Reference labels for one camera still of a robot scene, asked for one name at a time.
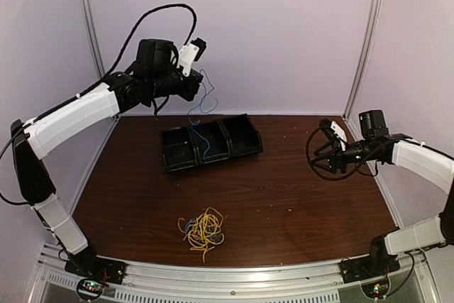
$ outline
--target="black plastic tray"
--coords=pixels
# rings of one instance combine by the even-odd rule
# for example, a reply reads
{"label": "black plastic tray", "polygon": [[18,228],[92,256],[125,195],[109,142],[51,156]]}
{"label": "black plastic tray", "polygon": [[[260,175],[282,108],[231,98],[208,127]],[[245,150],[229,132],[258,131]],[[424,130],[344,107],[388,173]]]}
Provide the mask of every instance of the black plastic tray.
{"label": "black plastic tray", "polygon": [[167,172],[263,151],[260,134],[247,114],[163,131],[160,137]]}

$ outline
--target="yellow cord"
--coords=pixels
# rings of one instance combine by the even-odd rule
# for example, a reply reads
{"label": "yellow cord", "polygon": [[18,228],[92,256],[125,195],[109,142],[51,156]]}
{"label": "yellow cord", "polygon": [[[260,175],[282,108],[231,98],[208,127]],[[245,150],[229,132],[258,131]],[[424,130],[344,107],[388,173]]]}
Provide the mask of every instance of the yellow cord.
{"label": "yellow cord", "polygon": [[224,242],[224,234],[221,233],[221,226],[224,221],[223,215],[214,208],[209,207],[197,219],[189,221],[185,229],[179,224],[181,220],[184,220],[184,218],[178,218],[178,229],[184,233],[183,240],[187,239],[189,241],[191,251],[204,252],[202,259],[205,263],[205,254]]}

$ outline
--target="white backdrop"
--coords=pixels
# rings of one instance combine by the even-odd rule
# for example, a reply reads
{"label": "white backdrop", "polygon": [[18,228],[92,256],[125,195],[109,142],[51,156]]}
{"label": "white backdrop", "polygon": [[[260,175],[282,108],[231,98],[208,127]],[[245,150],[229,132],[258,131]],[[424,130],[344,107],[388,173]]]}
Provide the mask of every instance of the white backdrop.
{"label": "white backdrop", "polygon": [[[96,80],[79,0],[0,1],[0,144],[16,119],[26,120]],[[101,122],[56,148],[45,164],[67,206],[111,122]],[[0,164],[0,191],[22,201],[11,150]],[[28,206],[0,201],[0,302],[24,302],[43,242],[50,234]]]}
{"label": "white backdrop", "polygon": [[[148,9],[192,6],[194,37],[208,48],[195,68],[216,86],[218,114],[340,114],[358,62],[370,0],[91,0],[106,68],[133,24]],[[179,47],[191,26],[182,9],[153,14],[138,29],[119,70],[135,59],[141,38],[173,40]],[[194,104],[171,98],[164,114],[185,114]],[[134,114],[152,114],[146,107]]]}
{"label": "white backdrop", "polygon": [[[383,109],[389,129],[454,155],[454,0],[383,0],[358,114]],[[405,226],[442,212],[447,196],[394,166],[380,172]],[[454,247],[428,253],[443,302],[454,293]]]}

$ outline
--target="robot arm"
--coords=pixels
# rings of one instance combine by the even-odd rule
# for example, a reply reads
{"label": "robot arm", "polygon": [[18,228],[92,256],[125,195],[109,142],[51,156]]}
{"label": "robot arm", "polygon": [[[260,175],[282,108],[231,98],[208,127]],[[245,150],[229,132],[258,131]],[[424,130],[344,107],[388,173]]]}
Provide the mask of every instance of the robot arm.
{"label": "robot arm", "polygon": [[341,142],[345,140],[339,138],[342,128],[326,119],[320,123],[316,132],[322,131],[328,142],[314,151],[313,158],[309,154],[311,137],[306,146],[309,165],[317,175],[320,175],[317,169],[331,174],[336,174],[338,170],[346,173],[348,164],[356,164],[353,171],[341,177],[322,175],[325,180],[345,179],[358,171],[366,161],[376,160],[423,177],[442,189],[448,195],[448,201],[438,216],[376,237],[367,257],[341,265],[345,282],[361,280],[371,274],[382,275],[387,268],[398,269],[395,258],[399,254],[433,246],[454,245],[454,160],[409,136],[390,135],[380,110],[361,113],[360,125],[364,140],[345,143],[344,147]]}
{"label": "robot arm", "polygon": [[180,50],[191,51],[190,54],[179,55],[172,42],[142,40],[131,75],[125,72],[107,75],[90,91],[76,95],[56,110],[11,125],[21,194],[67,251],[70,257],[67,271],[91,277],[105,270],[109,282],[121,283],[124,263],[96,256],[94,246],[58,197],[42,159],[80,131],[139,104],[150,106],[153,99],[173,94],[193,100],[203,77],[192,69],[192,63],[205,47],[205,42],[197,38]]}

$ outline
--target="wooden table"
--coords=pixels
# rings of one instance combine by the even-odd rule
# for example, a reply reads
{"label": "wooden table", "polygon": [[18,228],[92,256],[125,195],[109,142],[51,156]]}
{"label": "wooden table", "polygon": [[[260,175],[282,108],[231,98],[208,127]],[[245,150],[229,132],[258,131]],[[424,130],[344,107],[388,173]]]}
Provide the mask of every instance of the wooden table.
{"label": "wooden table", "polygon": [[[208,206],[228,218],[225,242],[207,253],[206,266],[296,264],[360,255],[368,252],[373,237],[394,229],[374,179],[354,175],[329,182],[310,170],[304,146],[321,117],[251,119],[262,136],[262,154],[169,175],[162,164],[159,132],[186,126],[187,118],[123,117],[74,213],[99,254],[203,265],[201,253],[189,251],[182,240],[177,220],[195,218]],[[314,147],[323,142],[320,134]]]}

